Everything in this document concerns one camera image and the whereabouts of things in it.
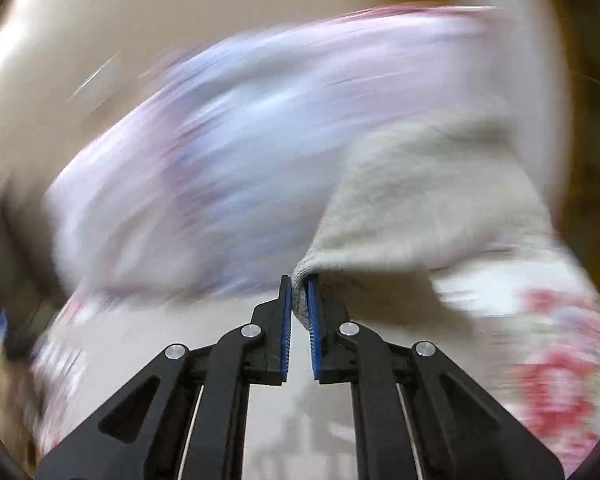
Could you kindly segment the beige knitted sweater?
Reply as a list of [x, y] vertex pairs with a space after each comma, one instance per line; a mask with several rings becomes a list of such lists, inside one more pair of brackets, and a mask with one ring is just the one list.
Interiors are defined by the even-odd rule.
[[407, 274], [554, 234], [550, 213], [509, 144], [499, 106], [435, 110], [351, 146], [304, 257], [294, 315], [309, 322], [312, 274]]

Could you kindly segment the floral white bed sheet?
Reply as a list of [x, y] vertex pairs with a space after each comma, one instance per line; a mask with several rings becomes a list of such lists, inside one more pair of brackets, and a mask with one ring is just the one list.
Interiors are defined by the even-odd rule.
[[[551, 242], [502, 247], [419, 275], [331, 275], [324, 287], [388, 341], [432, 340], [573, 471], [600, 438], [600, 295], [572, 253]], [[248, 322], [274, 289], [230, 296], [76, 292], [50, 324], [32, 374], [36, 428], [50, 452], [169, 344], [196, 349]], [[352, 479], [346, 387], [311, 374], [308, 332], [292, 326], [282, 388], [253, 389], [249, 479]]]

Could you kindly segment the pink lilac upper pillow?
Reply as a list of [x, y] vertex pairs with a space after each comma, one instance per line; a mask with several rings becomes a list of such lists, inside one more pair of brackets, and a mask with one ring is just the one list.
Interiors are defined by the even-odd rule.
[[44, 204], [66, 292], [273, 286], [309, 247], [348, 147], [494, 92], [487, 6], [385, 6], [174, 58]]

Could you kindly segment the white wall switch plate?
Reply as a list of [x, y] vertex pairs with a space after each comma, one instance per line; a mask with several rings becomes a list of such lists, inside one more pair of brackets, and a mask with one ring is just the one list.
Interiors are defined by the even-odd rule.
[[84, 107], [99, 107], [122, 86], [119, 53], [110, 58], [79, 85], [68, 101]]

